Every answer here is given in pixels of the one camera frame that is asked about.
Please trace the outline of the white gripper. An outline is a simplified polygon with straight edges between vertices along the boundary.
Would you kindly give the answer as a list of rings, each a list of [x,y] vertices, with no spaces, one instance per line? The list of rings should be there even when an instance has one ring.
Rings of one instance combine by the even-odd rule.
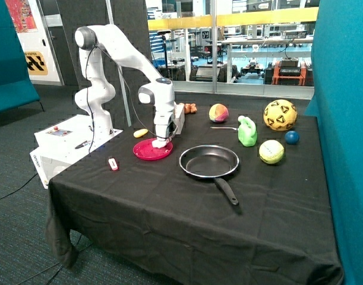
[[[172,138],[177,131],[177,125],[174,122],[175,114],[172,112],[156,111],[154,117],[156,137],[158,140]]]

